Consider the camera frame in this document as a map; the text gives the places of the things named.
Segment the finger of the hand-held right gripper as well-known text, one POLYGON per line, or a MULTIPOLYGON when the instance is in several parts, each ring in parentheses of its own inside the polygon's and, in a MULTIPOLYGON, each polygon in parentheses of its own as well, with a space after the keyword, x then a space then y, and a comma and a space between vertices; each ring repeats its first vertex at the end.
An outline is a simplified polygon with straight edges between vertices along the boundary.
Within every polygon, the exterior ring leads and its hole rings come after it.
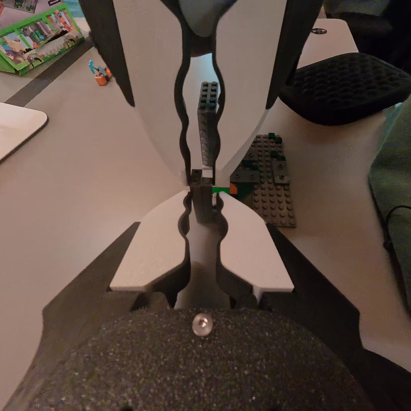
POLYGON ((218 121, 216 180, 229 180, 266 116, 285 0, 236 1, 216 30, 216 64, 224 85, 218 121))
POLYGON ((135 110, 146 135, 183 186, 191 172, 182 86, 190 30, 178 1, 113 1, 135 110))

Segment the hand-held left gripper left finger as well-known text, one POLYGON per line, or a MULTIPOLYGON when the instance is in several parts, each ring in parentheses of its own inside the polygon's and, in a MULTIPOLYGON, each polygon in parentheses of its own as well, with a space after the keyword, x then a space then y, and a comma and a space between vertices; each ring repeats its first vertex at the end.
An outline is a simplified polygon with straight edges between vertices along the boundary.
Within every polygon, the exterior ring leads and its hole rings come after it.
POLYGON ((147 213, 111 280, 110 290, 161 292, 169 305, 175 305, 191 276, 187 239, 191 210, 192 194, 182 190, 147 213))

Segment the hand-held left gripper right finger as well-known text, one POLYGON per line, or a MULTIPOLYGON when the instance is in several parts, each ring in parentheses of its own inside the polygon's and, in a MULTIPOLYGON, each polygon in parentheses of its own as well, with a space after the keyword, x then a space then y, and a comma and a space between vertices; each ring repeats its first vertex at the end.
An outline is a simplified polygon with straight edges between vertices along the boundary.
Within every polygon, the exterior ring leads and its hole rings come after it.
POLYGON ((294 284, 264 220, 225 192, 216 194, 221 228, 215 276, 231 307, 258 306, 264 293, 294 291, 294 284))

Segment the grey toy brick build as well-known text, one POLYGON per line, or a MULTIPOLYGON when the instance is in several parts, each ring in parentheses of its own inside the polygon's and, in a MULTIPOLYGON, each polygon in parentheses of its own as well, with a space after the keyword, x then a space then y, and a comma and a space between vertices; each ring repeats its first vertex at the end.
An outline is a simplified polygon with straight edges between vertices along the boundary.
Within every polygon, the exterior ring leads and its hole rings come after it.
POLYGON ((229 186, 213 185, 212 154, 217 140, 212 126, 217 115, 218 89, 218 82, 201 83, 197 116, 202 168, 193 169, 189 180, 198 223, 215 222, 216 195, 225 192, 258 213, 265 223, 295 227, 289 173, 280 136, 256 135, 230 175, 229 186))

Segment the white desk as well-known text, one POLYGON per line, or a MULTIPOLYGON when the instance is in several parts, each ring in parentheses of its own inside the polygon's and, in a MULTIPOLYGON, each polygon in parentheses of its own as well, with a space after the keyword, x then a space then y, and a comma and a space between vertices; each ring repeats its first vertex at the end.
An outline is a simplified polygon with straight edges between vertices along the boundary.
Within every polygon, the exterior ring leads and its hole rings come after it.
MULTIPOLYGON (((225 96, 217 25, 208 58, 222 83, 218 123, 225 96)), ((119 85, 99 89, 91 81, 86 57, 30 101, 48 116, 47 126, 1 164, 1 372, 7 380, 19 381, 29 368, 43 308, 131 224, 189 191, 155 150, 119 85)), ((187 75, 191 70, 190 60, 187 75)), ((188 87, 187 75, 182 97, 192 168, 201 151, 203 80, 188 87)), ((368 183, 385 116, 318 125, 279 98, 266 111, 256 134, 279 132, 285 142, 297 217, 287 238, 357 308, 362 345, 410 371, 410 315, 368 183)))

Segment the small orange blue toy figure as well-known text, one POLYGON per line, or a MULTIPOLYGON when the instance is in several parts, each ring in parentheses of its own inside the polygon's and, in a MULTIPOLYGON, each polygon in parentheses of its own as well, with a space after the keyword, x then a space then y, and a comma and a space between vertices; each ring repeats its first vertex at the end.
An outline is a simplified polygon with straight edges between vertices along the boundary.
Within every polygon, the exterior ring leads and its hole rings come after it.
POLYGON ((112 73, 108 67, 95 66, 93 60, 89 60, 88 66, 99 86, 106 85, 112 78, 112 73))

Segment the green toy set box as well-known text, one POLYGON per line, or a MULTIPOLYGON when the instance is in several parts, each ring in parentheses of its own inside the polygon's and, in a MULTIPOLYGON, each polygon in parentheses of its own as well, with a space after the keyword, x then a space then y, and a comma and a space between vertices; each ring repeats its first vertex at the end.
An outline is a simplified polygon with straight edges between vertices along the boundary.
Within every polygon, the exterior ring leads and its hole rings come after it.
POLYGON ((0 2, 0 71, 21 76, 83 43, 64 1, 0 2))

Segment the white rounded board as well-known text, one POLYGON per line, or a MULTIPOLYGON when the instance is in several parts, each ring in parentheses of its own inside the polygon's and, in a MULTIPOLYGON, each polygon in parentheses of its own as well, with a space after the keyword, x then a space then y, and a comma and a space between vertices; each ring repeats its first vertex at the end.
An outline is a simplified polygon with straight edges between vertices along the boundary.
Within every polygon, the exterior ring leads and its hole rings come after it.
POLYGON ((0 104, 0 161, 4 161, 48 122, 39 110, 0 104))

